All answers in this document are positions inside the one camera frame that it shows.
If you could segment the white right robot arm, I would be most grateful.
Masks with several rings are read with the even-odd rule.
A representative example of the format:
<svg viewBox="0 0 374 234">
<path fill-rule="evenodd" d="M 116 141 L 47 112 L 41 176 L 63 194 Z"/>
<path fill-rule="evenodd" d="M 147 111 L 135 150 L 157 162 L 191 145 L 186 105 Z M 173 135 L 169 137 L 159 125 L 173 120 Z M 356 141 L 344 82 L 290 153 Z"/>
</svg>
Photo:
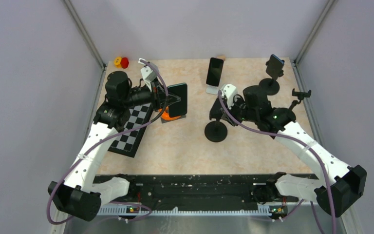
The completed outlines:
<svg viewBox="0 0 374 234">
<path fill-rule="evenodd" d="M 218 90 L 215 106 L 220 119 L 232 126 L 254 123 L 254 133 L 272 137 L 315 174 L 314 179 L 283 172 L 274 174 L 262 191 L 270 200 L 293 196 L 314 201 L 329 215 L 340 217 L 363 196 L 366 170 L 327 151 L 306 133 L 291 108 L 272 107 L 261 87 L 249 86 L 240 95 L 234 85 L 226 84 Z"/>
</svg>

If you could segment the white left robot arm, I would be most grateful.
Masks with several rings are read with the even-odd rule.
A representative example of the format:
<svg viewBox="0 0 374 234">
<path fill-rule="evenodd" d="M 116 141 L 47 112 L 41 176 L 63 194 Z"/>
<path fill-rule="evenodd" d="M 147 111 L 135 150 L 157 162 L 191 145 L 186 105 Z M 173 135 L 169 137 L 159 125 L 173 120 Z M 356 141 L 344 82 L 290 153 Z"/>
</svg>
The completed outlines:
<svg viewBox="0 0 374 234">
<path fill-rule="evenodd" d="M 108 75 L 105 99 L 97 109 L 90 132 L 70 169 L 58 182 L 51 182 L 47 207 L 55 207 L 69 218 L 93 220 L 100 208 L 116 198 L 135 199 L 137 189 L 124 178 L 114 177 L 106 182 L 94 183 L 100 164 L 117 137 L 146 128 L 146 124 L 128 128 L 134 107 L 148 104 L 161 113 L 187 113 L 187 84 L 166 86 L 161 76 L 150 68 L 142 70 L 143 86 L 133 86 L 123 71 Z"/>
</svg>

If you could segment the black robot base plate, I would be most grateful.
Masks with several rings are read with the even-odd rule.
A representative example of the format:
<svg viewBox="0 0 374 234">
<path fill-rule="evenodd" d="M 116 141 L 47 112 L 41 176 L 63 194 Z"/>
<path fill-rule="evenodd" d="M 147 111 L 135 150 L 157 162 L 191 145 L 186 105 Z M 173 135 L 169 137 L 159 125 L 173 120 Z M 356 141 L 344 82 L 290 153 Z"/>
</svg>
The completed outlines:
<svg viewBox="0 0 374 234">
<path fill-rule="evenodd" d="M 120 202 L 139 202 L 154 211 L 255 211 L 264 204 L 297 202 L 295 197 L 268 195 L 270 174 L 256 175 L 125 175 L 128 194 Z"/>
</svg>

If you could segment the black clamp stand back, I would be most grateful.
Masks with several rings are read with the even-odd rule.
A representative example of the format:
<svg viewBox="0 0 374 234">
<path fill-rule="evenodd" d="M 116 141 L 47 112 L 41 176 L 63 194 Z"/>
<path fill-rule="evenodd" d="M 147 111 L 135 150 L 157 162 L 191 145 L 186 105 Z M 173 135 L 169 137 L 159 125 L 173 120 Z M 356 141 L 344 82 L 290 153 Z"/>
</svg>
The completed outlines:
<svg viewBox="0 0 374 234">
<path fill-rule="evenodd" d="M 259 82 L 259 86 L 262 87 L 269 96 L 277 94 L 280 90 L 280 84 L 277 79 L 272 79 L 271 77 L 262 79 Z"/>
</svg>

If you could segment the silver metal phone stand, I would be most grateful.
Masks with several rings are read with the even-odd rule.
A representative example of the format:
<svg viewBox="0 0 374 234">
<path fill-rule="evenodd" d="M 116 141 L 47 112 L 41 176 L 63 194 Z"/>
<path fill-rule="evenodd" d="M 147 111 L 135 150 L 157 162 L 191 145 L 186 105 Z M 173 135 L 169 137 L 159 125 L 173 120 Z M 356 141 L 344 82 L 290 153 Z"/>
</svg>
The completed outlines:
<svg viewBox="0 0 374 234">
<path fill-rule="evenodd" d="M 220 88 L 219 88 L 218 86 L 207 85 L 207 86 L 206 86 L 206 90 L 205 90 L 205 92 L 206 92 L 207 94 L 217 95 L 218 92 L 219 92 L 219 89 L 220 89 Z"/>
</svg>

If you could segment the purple smartphone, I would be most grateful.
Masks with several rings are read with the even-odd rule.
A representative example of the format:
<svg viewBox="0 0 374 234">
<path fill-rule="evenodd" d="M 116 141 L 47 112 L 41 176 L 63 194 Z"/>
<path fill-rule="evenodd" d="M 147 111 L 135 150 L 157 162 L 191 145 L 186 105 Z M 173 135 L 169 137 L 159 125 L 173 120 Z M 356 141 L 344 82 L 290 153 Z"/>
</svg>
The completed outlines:
<svg viewBox="0 0 374 234">
<path fill-rule="evenodd" d="M 206 85 L 219 86 L 222 76 L 224 61 L 219 58 L 210 58 Z"/>
</svg>

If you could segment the blue smartphone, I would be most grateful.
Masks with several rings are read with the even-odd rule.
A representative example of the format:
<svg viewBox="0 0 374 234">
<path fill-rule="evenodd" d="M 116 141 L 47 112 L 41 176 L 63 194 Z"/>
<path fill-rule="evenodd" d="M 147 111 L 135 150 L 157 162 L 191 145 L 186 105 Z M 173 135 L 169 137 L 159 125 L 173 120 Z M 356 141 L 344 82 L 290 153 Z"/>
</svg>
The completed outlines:
<svg viewBox="0 0 374 234">
<path fill-rule="evenodd" d="M 272 78 L 277 79 L 284 75 L 285 61 L 274 54 L 271 54 L 269 60 L 266 62 L 266 73 Z"/>
</svg>

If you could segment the dark green-edged smartphone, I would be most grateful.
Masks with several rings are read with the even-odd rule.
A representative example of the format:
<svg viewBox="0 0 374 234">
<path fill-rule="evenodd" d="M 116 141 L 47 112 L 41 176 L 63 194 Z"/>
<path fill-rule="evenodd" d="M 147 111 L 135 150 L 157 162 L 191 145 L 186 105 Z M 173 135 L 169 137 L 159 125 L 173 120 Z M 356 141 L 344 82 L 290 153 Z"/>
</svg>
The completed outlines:
<svg viewBox="0 0 374 234">
<path fill-rule="evenodd" d="M 169 117 L 178 117 L 187 114 L 188 86 L 185 82 L 168 87 L 170 103 L 168 106 Z"/>
</svg>

